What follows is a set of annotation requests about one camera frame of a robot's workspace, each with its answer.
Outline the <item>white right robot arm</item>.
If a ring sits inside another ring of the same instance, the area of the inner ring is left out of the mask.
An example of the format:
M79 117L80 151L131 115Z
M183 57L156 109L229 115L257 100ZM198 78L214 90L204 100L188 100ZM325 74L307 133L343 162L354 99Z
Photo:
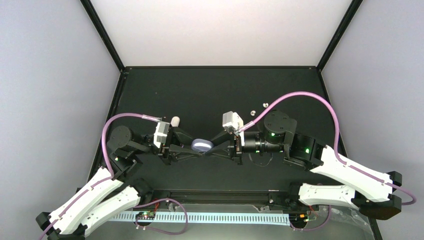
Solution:
M337 181L337 185L291 183L284 196L290 209L340 206L377 220L388 220L402 210L402 200L394 194L402 184L400 173L370 170L335 153L315 138L297 133L297 121L279 110L268 112L259 121L258 131L241 132L242 122L232 111L223 115L222 126L223 132L211 141L207 156L240 163L243 154L279 153L292 167Z

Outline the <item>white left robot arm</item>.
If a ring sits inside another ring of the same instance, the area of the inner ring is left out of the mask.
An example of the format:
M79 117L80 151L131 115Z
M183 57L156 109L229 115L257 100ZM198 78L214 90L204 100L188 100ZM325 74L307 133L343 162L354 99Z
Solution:
M115 127L103 143L106 165L66 203L35 219L49 240L84 240L95 229L119 213L136 208L159 206L161 199L141 177L139 154L159 156L165 163L187 150L194 138L179 127L159 122L153 135L139 135L129 127Z

